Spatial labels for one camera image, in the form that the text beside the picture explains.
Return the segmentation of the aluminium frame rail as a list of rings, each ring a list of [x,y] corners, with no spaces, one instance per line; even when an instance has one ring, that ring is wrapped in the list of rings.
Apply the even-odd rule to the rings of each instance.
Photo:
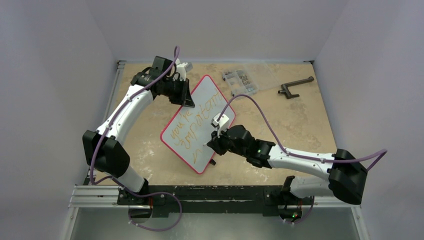
[[[102,121],[105,122],[115,109],[115,104],[118,98],[122,78],[124,75],[127,60],[119,60],[113,80],[110,96],[106,105],[105,113]],[[109,207],[115,206],[118,199],[117,185],[75,185],[72,191],[68,208],[90,208],[90,207]]]

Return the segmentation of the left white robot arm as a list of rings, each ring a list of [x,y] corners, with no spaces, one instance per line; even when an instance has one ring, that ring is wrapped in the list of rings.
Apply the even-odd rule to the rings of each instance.
[[[82,143],[89,165],[89,180],[97,185],[94,171],[105,173],[106,179],[116,181],[126,188],[129,197],[138,205],[149,199],[149,182],[130,165],[130,156],[123,145],[130,129],[143,110],[157,96],[165,96],[174,105],[193,108],[187,73],[193,68],[182,62],[156,56],[151,66],[135,74],[128,90],[112,114],[96,130],[86,130]]]

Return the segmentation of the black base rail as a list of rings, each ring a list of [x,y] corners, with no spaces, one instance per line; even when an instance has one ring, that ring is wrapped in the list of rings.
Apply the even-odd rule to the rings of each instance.
[[[295,197],[281,185],[151,185],[152,196],[134,196],[119,189],[117,204],[136,208],[146,206],[154,218],[170,213],[261,214],[264,217],[301,217],[301,208],[312,197]]]

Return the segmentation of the clear screw organizer box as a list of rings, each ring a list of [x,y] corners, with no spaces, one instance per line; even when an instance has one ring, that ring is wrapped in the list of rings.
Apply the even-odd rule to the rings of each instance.
[[[243,69],[224,70],[222,79],[229,85],[232,97],[240,94],[252,96],[259,91],[253,78]]]

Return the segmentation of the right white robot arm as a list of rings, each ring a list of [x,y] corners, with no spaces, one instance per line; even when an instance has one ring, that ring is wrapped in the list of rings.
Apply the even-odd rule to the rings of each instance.
[[[257,168],[309,174],[286,179],[280,196],[288,204],[312,196],[334,196],[351,205],[362,203],[368,170],[347,150],[313,153],[282,149],[272,141],[254,138],[243,125],[213,131],[206,145],[220,156],[227,152],[242,156]]]

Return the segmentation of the pink framed whiteboard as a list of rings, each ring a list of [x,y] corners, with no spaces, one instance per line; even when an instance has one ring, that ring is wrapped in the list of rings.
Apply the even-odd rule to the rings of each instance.
[[[207,168],[215,152],[204,146],[215,130],[213,118],[228,103],[211,76],[204,75],[191,92],[195,107],[181,106],[160,134],[160,140],[197,174]]]

